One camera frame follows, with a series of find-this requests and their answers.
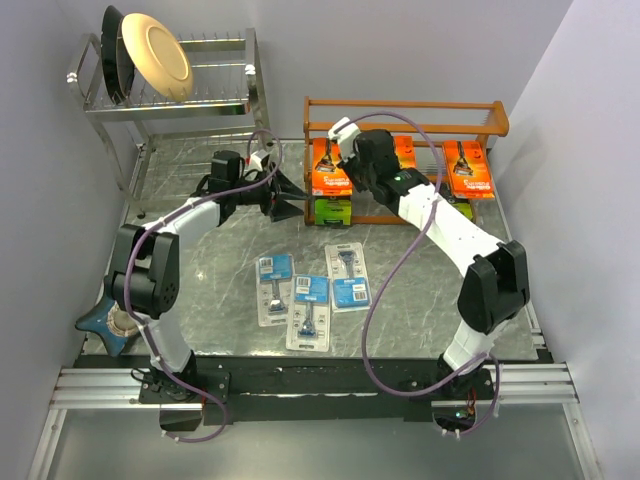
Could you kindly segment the orange razor box back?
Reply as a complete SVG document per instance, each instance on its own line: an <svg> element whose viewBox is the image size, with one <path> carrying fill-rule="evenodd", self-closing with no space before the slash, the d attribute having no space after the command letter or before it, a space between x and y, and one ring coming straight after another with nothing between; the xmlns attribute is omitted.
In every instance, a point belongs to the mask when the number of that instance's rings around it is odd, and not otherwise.
<svg viewBox="0 0 640 480"><path fill-rule="evenodd" d="M416 154L411 136L397 135L393 137L395 154L401 168L415 168Z"/></svg>

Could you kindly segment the green black razor box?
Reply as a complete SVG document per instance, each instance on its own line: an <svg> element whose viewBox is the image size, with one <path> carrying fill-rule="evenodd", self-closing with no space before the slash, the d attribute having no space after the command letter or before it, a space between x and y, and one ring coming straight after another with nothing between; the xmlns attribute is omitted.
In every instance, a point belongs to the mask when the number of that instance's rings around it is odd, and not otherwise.
<svg viewBox="0 0 640 480"><path fill-rule="evenodd" d="M449 204L452 205L457 211L462 213L470 221L475 221L474 209L469 200L453 198L449 200Z"/></svg>
<svg viewBox="0 0 640 480"><path fill-rule="evenodd" d="M348 197L318 197L314 200L314 224L318 226L350 226L352 201Z"/></svg>

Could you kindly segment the blue razor blister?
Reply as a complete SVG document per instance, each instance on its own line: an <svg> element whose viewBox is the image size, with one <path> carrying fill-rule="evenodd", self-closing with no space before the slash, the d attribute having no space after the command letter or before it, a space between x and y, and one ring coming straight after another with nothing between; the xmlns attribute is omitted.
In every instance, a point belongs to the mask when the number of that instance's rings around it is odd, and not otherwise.
<svg viewBox="0 0 640 480"><path fill-rule="evenodd" d="M288 309L286 348L327 353L330 346L331 298L328 277L293 277Z"/></svg>
<svg viewBox="0 0 640 480"><path fill-rule="evenodd" d="M327 245L325 259L336 312L367 310L372 302L361 243Z"/></svg>
<svg viewBox="0 0 640 480"><path fill-rule="evenodd" d="M255 273L258 325L266 328L285 323L295 273L293 257L290 254L259 257Z"/></svg>

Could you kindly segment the orange Fusion5 razor box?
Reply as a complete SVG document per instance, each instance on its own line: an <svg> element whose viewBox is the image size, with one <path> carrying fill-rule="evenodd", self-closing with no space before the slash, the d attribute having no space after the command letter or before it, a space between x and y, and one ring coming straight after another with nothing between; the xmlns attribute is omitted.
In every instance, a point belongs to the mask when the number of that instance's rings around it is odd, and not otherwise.
<svg viewBox="0 0 640 480"><path fill-rule="evenodd" d="M477 141L447 140L442 144L449 186L455 197L494 199L494 186L485 155Z"/></svg>

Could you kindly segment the wooden two-tier shelf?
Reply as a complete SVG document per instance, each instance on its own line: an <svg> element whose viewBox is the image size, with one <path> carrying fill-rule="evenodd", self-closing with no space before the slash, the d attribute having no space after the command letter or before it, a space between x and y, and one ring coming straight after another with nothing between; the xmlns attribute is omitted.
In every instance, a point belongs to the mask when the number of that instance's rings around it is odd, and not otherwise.
<svg viewBox="0 0 640 480"><path fill-rule="evenodd" d="M510 124L508 115L502 102L496 100L491 103L474 102L426 102L426 101L382 101L382 100L344 100L320 99L307 96L304 99L303 132L304 132L304 163L303 180L308 191L312 190L312 144L313 133L326 133L331 124L311 119L311 109L314 107L329 107L340 111L347 108L360 108L370 122L360 120L358 124L364 131L385 129L392 134L414 135L419 129L403 120L391 116L393 112L401 110L445 110L445 111L482 111L486 114L480 124L421 124L420 129L427 134L435 135L468 135L473 136L483 147L486 147L492 136L504 137L508 134Z"/></svg>

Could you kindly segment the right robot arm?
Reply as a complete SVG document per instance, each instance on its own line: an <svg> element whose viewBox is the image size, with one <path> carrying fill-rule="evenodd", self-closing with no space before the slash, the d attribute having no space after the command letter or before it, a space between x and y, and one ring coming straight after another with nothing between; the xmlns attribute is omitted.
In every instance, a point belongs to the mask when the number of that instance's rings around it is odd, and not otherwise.
<svg viewBox="0 0 640 480"><path fill-rule="evenodd" d="M489 356L506 321L530 300L527 254L515 241L503 242L466 218L415 168L401 167L392 135L349 125L330 133L340 149L342 169L359 191L430 239L455 265L463 281L457 300L461 322L440 357L436 385L460 398Z"/></svg>

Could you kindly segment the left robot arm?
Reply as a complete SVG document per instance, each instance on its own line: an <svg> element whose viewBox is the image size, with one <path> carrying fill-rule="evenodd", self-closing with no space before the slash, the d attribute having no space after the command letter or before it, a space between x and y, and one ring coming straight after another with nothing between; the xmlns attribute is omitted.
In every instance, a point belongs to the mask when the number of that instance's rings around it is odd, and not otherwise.
<svg viewBox="0 0 640 480"><path fill-rule="evenodd" d="M180 207L154 222L119 228L104 291L138 327L149 350L154 386L179 402L203 391L195 354L171 312L184 250L223 225L239 206L258 206L277 222L301 215L296 204L306 197L266 151L243 158L220 150Z"/></svg>

